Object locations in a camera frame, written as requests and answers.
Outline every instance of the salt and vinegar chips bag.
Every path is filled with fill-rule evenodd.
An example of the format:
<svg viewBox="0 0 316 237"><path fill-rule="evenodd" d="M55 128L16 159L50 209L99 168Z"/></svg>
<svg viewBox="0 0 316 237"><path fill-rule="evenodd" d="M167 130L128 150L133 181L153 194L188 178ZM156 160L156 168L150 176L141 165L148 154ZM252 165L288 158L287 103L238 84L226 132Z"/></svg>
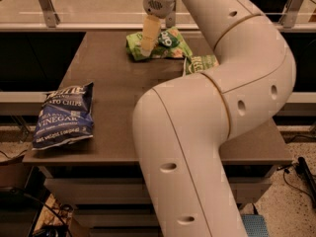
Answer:
<svg viewBox="0 0 316 237"><path fill-rule="evenodd" d="M90 138L93 83L50 92L39 113L33 149L74 143Z"/></svg>

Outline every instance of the yellow object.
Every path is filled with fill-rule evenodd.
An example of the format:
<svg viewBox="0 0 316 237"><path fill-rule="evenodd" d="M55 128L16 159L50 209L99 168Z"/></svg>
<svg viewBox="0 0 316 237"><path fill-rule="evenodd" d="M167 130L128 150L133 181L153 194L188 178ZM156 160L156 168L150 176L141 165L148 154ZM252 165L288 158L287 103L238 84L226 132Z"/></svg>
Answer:
<svg viewBox="0 0 316 237"><path fill-rule="evenodd" d="M147 15L144 20L141 40L141 54L148 57L154 48L160 34L161 24L159 18Z"/></svg>

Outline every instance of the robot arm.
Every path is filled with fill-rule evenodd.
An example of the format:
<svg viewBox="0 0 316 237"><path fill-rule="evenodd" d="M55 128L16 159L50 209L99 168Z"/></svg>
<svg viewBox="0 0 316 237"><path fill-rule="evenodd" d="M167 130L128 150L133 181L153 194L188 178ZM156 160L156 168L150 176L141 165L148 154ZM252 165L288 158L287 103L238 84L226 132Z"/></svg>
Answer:
<svg viewBox="0 0 316 237"><path fill-rule="evenodd" d="M220 65L144 94L133 114L136 153L165 237L247 236L219 147L285 104L294 58L249 0L182 1Z"/></svg>
<svg viewBox="0 0 316 237"><path fill-rule="evenodd" d="M149 56L160 33L160 19L166 18L175 7L176 0L143 0L145 12L149 15L144 20L141 53Z"/></svg>

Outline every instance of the screw hole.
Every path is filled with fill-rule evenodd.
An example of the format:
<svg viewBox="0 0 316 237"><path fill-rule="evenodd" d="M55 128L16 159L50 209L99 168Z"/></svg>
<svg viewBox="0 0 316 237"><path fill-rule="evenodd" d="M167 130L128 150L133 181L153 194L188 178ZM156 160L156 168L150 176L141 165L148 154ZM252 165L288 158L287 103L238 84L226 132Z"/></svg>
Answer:
<svg viewBox="0 0 316 237"><path fill-rule="evenodd" d="M169 173L177 169L177 164L175 163L166 163L161 165L160 170L164 173Z"/></svg>
<svg viewBox="0 0 316 237"><path fill-rule="evenodd" d="M237 11L233 11L233 12L229 13L230 17L235 17L236 15L237 15Z"/></svg>
<svg viewBox="0 0 316 237"><path fill-rule="evenodd" d="M272 95L273 100L275 100L277 98L277 86L276 85L273 85L271 87L271 95Z"/></svg>
<svg viewBox="0 0 316 237"><path fill-rule="evenodd" d="M192 216L182 216L178 219L178 223L181 225L192 224L196 219Z"/></svg>
<svg viewBox="0 0 316 237"><path fill-rule="evenodd" d="M246 105L243 101L238 101L238 113L240 116L244 116L246 114Z"/></svg>

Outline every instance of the green snack bag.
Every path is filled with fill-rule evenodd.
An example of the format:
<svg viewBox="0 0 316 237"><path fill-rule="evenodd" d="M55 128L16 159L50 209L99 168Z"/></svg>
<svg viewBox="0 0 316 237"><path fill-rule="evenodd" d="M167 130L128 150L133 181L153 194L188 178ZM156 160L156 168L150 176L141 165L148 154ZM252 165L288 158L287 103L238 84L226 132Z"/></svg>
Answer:
<svg viewBox="0 0 316 237"><path fill-rule="evenodd" d="M187 57L184 64L184 75L190 75L197 72L202 72L218 66L218 60L214 54L204 56Z"/></svg>
<svg viewBox="0 0 316 237"><path fill-rule="evenodd" d="M141 33L126 36L126 52L131 54L136 61L148 58L141 54L141 39Z"/></svg>
<svg viewBox="0 0 316 237"><path fill-rule="evenodd" d="M157 44L149 57L141 54L141 38L141 33L126 37L126 52L131 54L136 61L147 58L185 58L193 55L184 38L175 27L159 35Z"/></svg>

